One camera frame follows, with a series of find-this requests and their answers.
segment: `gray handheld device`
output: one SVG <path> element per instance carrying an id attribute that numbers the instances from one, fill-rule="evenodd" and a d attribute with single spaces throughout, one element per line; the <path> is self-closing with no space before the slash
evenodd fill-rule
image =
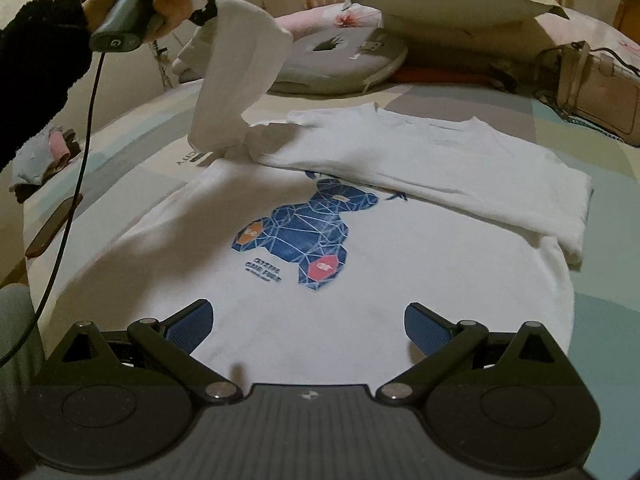
<path id="1" fill-rule="evenodd" d="M 91 35 L 94 52 L 131 52 L 158 30 L 163 18 L 152 6 L 153 0 L 118 0 L 104 23 Z"/>

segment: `smartphone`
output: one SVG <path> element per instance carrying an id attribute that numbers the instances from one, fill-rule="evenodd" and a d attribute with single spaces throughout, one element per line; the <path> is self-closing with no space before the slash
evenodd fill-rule
<path id="1" fill-rule="evenodd" d="M 58 208 L 53 212 L 53 214 L 49 217 L 49 219 L 42 226 L 42 229 L 38 231 L 33 242 L 27 248 L 24 256 L 27 258 L 37 258 L 41 254 L 44 254 L 44 251 L 47 250 L 53 238 L 56 237 L 58 231 L 62 229 L 62 226 L 69 218 L 69 213 L 71 213 L 71 206 L 73 204 L 74 198 L 69 197 L 64 202 L 62 202 Z M 76 206 L 82 202 L 82 194 L 78 195 L 78 202 L 76 202 Z"/>

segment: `person's leg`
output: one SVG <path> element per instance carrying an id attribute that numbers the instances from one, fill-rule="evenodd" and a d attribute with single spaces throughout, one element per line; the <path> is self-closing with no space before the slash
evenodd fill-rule
<path id="1" fill-rule="evenodd" d="M 33 304 L 29 288 L 13 284 L 0 289 L 0 356 L 4 356 L 20 339 L 33 316 Z M 0 476 L 2 451 L 15 461 L 24 464 L 29 455 L 18 437 L 14 425 L 15 412 L 20 396 L 33 382 L 44 363 L 44 350 L 40 332 L 36 327 L 20 351 L 0 368 Z"/>

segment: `shirt sleeve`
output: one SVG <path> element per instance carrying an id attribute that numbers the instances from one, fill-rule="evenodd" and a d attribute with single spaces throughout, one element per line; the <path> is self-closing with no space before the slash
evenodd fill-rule
<path id="1" fill-rule="evenodd" d="M 65 106 L 89 37 L 80 0 L 33 0 L 0 31 L 0 169 Z"/>

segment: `metal bolt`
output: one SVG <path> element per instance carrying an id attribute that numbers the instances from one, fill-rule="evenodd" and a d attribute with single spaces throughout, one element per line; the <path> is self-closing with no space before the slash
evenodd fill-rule
<path id="1" fill-rule="evenodd" d="M 413 392 L 414 389 L 408 384 L 404 383 L 388 383 L 382 386 L 382 394 L 388 399 L 406 399 Z"/>
<path id="2" fill-rule="evenodd" d="M 211 383 L 204 391 L 209 397 L 213 397 L 214 399 L 227 399 L 235 395 L 237 390 L 234 384 L 220 381 L 218 383 Z"/>

